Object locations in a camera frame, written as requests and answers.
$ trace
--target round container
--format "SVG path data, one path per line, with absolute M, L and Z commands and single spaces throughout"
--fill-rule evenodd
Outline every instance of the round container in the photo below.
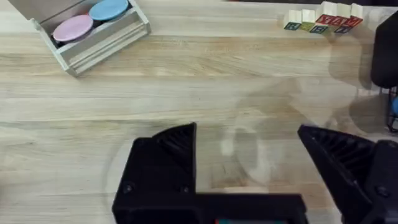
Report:
M 127 0 L 104 0 L 95 4 L 88 14 L 96 21 L 108 21 L 124 13 L 128 5 Z
M 80 15 L 63 21 L 52 34 L 59 42 L 68 42 L 85 35 L 93 27 L 90 16 Z

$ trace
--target pink lid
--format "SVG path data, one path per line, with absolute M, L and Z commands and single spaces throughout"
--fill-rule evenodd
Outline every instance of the pink lid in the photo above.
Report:
M 87 33 L 93 26 L 93 20 L 88 15 L 75 16 L 63 21 L 52 34 L 57 41 L 77 39 Z

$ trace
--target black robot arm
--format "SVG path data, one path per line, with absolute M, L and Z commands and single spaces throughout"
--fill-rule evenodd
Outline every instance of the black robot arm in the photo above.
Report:
M 397 144 L 301 126 L 347 224 L 397 222 Z M 299 194 L 196 193 L 196 124 L 134 141 L 113 203 L 118 224 L 306 224 Z

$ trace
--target wood grain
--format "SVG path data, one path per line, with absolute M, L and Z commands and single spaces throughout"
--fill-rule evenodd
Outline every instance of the wood grain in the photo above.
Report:
M 153 35 L 76 79 L 0 2 L 1 223 L 112 223 L 132 141 L 191 121 L 198 191 L 298 192 L 312 223 L 338 223 L 296 132 L 396 140 L 369 80 L 374 30 L 396 8 L 365 7 L 361 26 L 334 36 L 281 28 L 288 9 L 313 5 L 137 3 Z

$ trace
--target blue round container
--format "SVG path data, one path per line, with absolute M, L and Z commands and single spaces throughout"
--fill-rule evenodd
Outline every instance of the blue round container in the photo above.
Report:
M 128 5 L 128 0 L 104 0 L 95 4 L 88 14 L 96 21 L 108 21 L 124 13 Z

